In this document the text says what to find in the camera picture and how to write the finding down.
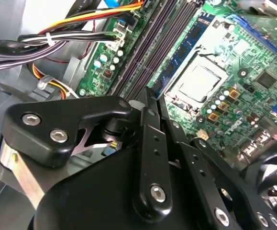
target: chip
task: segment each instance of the chip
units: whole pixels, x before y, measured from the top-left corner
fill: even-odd
[[[219,116],[215,113],[211,113],[207,118],[213,122],[216,122],[218,120]]]
[[[256,79],[256,82],[258,82],[261,86],[265,87],[266,89],[269,89],[271,86],[273,86],[276,83],[276,81],[277,79],[271,76],[268,72],[263,72]]]
[[[229,97],[231,97],[231,98],[233,98],[234,100],[236,100],[236,99],[239,97],[239,95],[240,95],[240,93],[239,93],[237,90],[232,89],[232,90],[230,91]]]
[[[221,102],[220,105],[218,105],[218,108],[222,111],[226,111],[228,109],[229,105],[225,102]]]

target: black capacitor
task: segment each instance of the black capacitor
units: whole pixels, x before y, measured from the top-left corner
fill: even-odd
[[[247,122],[249,122],[249,123],[250,123],[250,125],[252,125],[252,126],[253,126],[253,125],[255,125],[255,121],[254,121],[254,119],[253,119],[253,118],[251,118],[250,116],[248,116],[246,120],[247,120]]]
[[[251,118],[252,118],[254,121],[258,121],[258,120],[259,120],[259,116],[258,116],[256,113],[251,113],[250,116],[251,116]]]

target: white wire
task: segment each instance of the white wire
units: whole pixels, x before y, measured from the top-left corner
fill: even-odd
[[[60,38],[60,37],[71,37],[71,36],[93,36],[93,35],[105,35],[105,32],[98,32],[98,33],[69,33],[69,34],[56,34],[56,35],[51,35],[52,38]],[[21,40],[21,42],[31,42],[31,41],[37,41],[39,39],[46,39],[46,36],[41,36],[41,37],[31,37],[31,38],[26,38],[24,40]]]

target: black plastic bracket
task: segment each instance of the black plastic bracket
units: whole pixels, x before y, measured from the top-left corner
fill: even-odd
[[[138,137],[137,175],[133,205],[148,222],[158,222],[172,210],[166,136],[158,112],[144,107]]]
[[[201,228],[240,230],[240,226],[226,209],[201,152],[188,144],[182,126],[177,122],[162,122],[166,127],[166,135],[171,137],[168,151],[176,153],[184,179],[192,188],[190,195],[196,209],[196,219],[201,220]]]
[[[117,96],[17,104],[6,112],[2,135],[12,149],[44,166],[60,167],[66,164],[76,147],[79,129],[86,129],[84,137],[87,139],[99,121],[127,118],[131,110],[131,106]],[[41,122],[35,126],[25,124],[22,117],[26,114],[37,115]],[[50,138],[50,132],[56,129],[66,133],[65,142]]]
[[[195,138],[191,145],[201,151],[204,160],[216,172],[217,187],[225,189],[232,197],[236,220],[243,229],[277,230],[271,219],[277,220],[275,212],[206,141]]]

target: screw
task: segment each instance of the screw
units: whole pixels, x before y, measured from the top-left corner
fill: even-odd
[[[152,116],[155,116],[155,113],[151,109],[148,109],[148,113],[151,114]]]
[[[258,217],[258,220],[262,223],[262,225],[264,225],[265,227],[269,226],[267,220],[265,219],[265,217],[261,213],[258,212],[257,217]]]
[[[199,144],[200,144],[202,147],[206,148],[206,144],[205,144],[202,140],[199,140]]]
[[[172,124],[174,125],[174,127],[176,127],[176,128],[180,128],[180,125],[177,123],[177,122],[172,122]]]
[[[28,126],[36,126],[41,123],[39,116],[35,114],[26,114],[22,117],[22,121]]]
[[[163,203],[166,200],[164,190],[158,185],[153,185],[151,187],[151,195],[159,203]]]
[[[272,215],[272,214],[269,214],[270,216],[270,220],[272,221],[272,223],[277,226],[277,219]]]
[[[127,108],[127,104],[124,101],[119,101],[119,105],[121,105],[123,108]]]
[[[58,143],[64,143],[68,140],[67,133],[60,129],[55,129],[50,132],[50,138]]]
[[[228,227],[230,225],[230,221],[228,216],[222,211],[220,208],[215,208],[215,215],[218,221],[223,225]]]
[[[86,91],[84,90],[84,89],[81,89],[80,91],[79,91],[79,94],[80,94],[80,96],[85,96],[86,95]]]

